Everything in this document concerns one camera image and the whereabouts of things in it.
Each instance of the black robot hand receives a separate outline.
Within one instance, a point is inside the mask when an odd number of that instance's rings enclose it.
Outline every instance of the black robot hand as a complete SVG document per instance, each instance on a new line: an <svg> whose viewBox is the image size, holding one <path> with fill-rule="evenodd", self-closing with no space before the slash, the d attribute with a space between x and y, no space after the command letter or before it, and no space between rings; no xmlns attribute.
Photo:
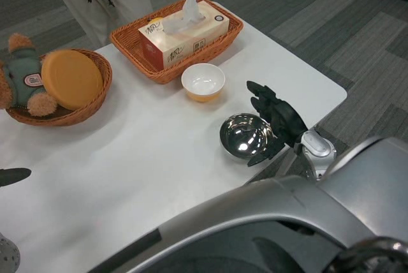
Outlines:
<svg viewBox="0 0 408 273"><path fill-rule="evenodd" d="M273 134L277 137L264 152L255 155L248 162L248 166L253 166L265 159L272 159L285 144L294 147L295 143L300 142L307 127L296 110L289 103L278 99L271 88L251 81L247 81L247 88L255 95L251 98L253 107L262 119L270 123Z"/></svg>

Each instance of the white bowl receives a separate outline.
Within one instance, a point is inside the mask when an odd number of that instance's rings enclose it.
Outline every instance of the white bowl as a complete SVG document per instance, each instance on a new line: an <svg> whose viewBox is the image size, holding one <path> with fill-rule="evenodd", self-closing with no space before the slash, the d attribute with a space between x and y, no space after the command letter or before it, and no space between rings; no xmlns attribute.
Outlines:
<svg viewBox="0 0 408 273"><path fill-rule="evenodd" d="M225 84L225 75L213 64L194 64L184 71L181 82L190 98L207 102L218 97Z"/></svg>

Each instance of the bear's green shirt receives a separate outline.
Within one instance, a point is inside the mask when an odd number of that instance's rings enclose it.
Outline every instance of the bear's green shirt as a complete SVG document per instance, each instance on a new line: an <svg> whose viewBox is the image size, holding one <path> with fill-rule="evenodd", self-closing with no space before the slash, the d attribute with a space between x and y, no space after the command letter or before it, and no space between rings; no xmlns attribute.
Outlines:
<svg viewBox="0 0 408 273"><path fill-rule="evenodd" d="M13 59L3 66L4 75L13 92L11 106L27 106L31 96L45 92L41 79L38 78L41 76L41 63L33 48L21 48L11 55Z"/></svg>

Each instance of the tissue box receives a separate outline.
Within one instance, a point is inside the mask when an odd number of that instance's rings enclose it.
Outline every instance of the tissue box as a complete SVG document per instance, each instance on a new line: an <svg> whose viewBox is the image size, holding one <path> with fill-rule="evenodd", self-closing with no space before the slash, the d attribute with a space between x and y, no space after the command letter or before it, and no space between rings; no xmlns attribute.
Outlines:
<svg viewBox="0 0 408 273"><path fill-rule="evenodd" d="M205 1L199 2L198 8L205 19L179 33L166 34L160 20L139 28L143 54L157 69L173 66L227 33L230 25L227 16ZM168 17L182 16L183 12L178 11Z"/></svg>

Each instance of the round plate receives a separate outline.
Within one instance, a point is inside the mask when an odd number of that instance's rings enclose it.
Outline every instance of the round plate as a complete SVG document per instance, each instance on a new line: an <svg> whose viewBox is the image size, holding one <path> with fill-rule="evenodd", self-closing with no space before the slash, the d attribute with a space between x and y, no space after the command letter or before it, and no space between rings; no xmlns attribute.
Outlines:
<svg viewBox="0 0 408 273"><path fill-rule="evenodd" d="M237 114L224 121L220 129L221 143L228 153L251 159L272 142L272 129L265 120L252 114Z"/></svg>
<svg viewBox="0 0 408 273"><path fill-rule="evenodd" d="M43 62L41 77L47 92L68 110L86 106L103 87L101 73L94 62L73 50L49 53Z"/></svg>

